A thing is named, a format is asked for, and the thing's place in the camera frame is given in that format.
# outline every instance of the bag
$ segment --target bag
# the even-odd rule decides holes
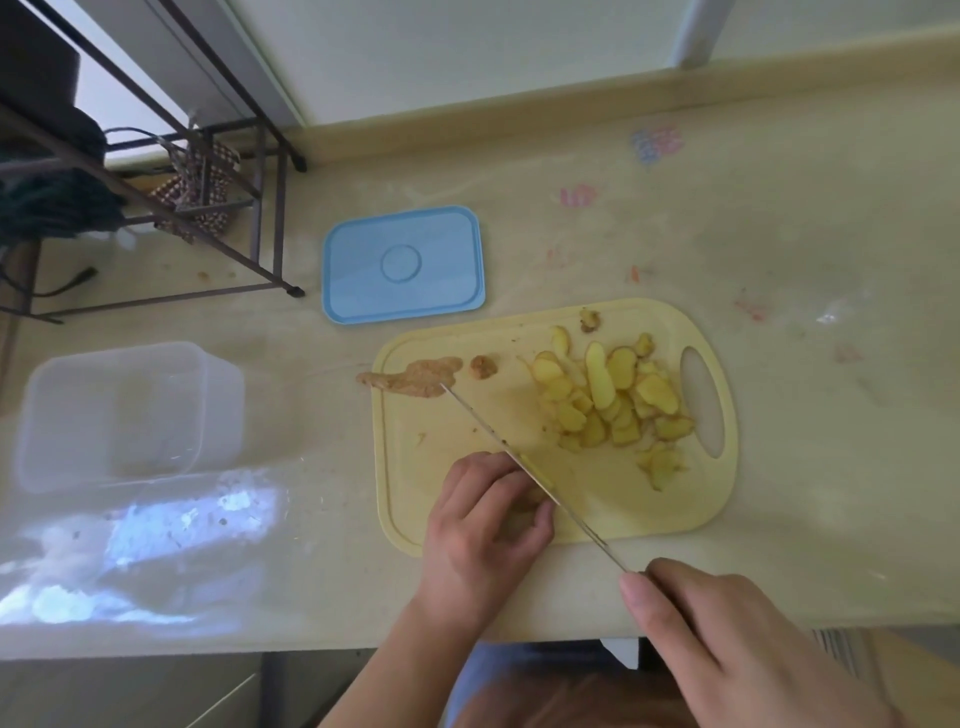
[[[107,133],[110,132],[142,133],[152,138],[166,150],[167,155],[170,157],[170,163],[173,165],[174,170],[176,170],[177,175],[151,192],[151,197],[174,211],[189,209],[190,207],[199,207],[203,204],[201,200],[201,187],[205,157],[204,153],[194,147],[193,144],[188,144],[184,150],[161,136],[133,127],[108,129]],[[213,149],[215,157],[226,162],[235,170],[240,169],[240,155],[236,150],[219,141],[213,141],[210,143],[210,147]],[[229,184],[230,179],[227,173],[211,163],[208,183],[208,204],[225,204],[227,202]],[[214,237],[221,237],[232,217],[230,212],[206,212],[191,218],[191,222],[204,232],[208,232]],[[177,235],[188,243],[192,244],[194,242],[193,235],[190,232],[180,230],[174,223],[160,220],[154,223],[154,227],[157,230]]]

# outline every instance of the knife blade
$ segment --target knife blade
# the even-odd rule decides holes
[[[630,571],[629,569],[627,569],[626,565],[624,565],[624,563],[620,561],[619,557],[617,557],[617,555],[613,553],[613,550],[610,548],[610,545],[607,544],[607,542],[604,541],[602,538],[600,538],[599,534],[597,534],[596,531],[590,528],[587,522],[584,521],[582,518],[580,518],[574,512],[574,510],[566,504],[564,499],[561,498],[559,494],[554,492],[553,488],[550,488],[546,485],[546,483],[548,483],[549,480],[542,473],[538,471],[537,467],[530,461],[529,458],[525,457],[522,453],[517,452],[513,448],[511,448],[510,445],[507,443],[507,441],[504,440],[502,437],[500,437],[498,434],[496,434],[496,431],[491,426],[489,426],[487,422],[482,417],[480,417],[480,415],[476,413],[476,410],[474,410],[473,407],[467,404],[460,395],[458,395],[456,392],[454,392],[445,384],[441,384],[441,386],[446,390],[446,392],[448,392],[453,397],[453,399],[455,399],[460,404],[461,407],[467,410],[468,414],[473,418],[473,420],[478,425],[483,427],[484,431],[488,435],[493,437],[496,443],[501,448],[503,448],[503,450],[508,455],[514,458],[514,461],[523,469],[525,473],[530,475],[531,479],[533,479],[533,481],[540,486],[540,489],[547,494],[547,497],[549,497],[553,502],[555,502],[560,507],[560,509],[567,514],[570,520],[576,523],[577,526],[580,528],[580,530],[582,530],[584,533],[586,533],[589,536],[591,541],[597,544],[600,547],[600,549],[604,553],[606,553],[611,558],[611,560],[615,564],[617,564],[622,570]]]

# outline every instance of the hand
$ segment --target hand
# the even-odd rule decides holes
[[[701,728],[905,726],[744,576],[655,559],[620,592]]]
[[[510,507],[537,484],[506,452],[475,452],[444,480],[427,521],[414,597],[432,623],[475,642],[553,540],[553,501],[515,539],[500,533]]]

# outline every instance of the fingernail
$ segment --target fingernail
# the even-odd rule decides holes
[[[631,607],[642,609],[651,597],[655,597],[657,590],[654,583],[642,573],[620,574],[620,593]]]

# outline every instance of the cable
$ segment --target cable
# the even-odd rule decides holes
[[[59,296],[61,293],[66,293],[71,288],[76,288],[78,285],[86,283],[88,280],[95,277],[100,271],[94,268],[92,265],[84,268],[80,273],[70,279],[65,285],[62,285],[60,288],[55,288],[52,291],[47,291],[46,293],[36,293],[34,291],[24,288],[22,285],[13,280],[10,276],[7,275],[7,268],[4,265],[7,262],[8,253],[13,250],[15,246],[10,245],[3,248],[2,253],[0,253],[0,280],[3,280],[17,293],[22,293],[24,296],[30,296],[35,299],[49,299],[54,296]]]

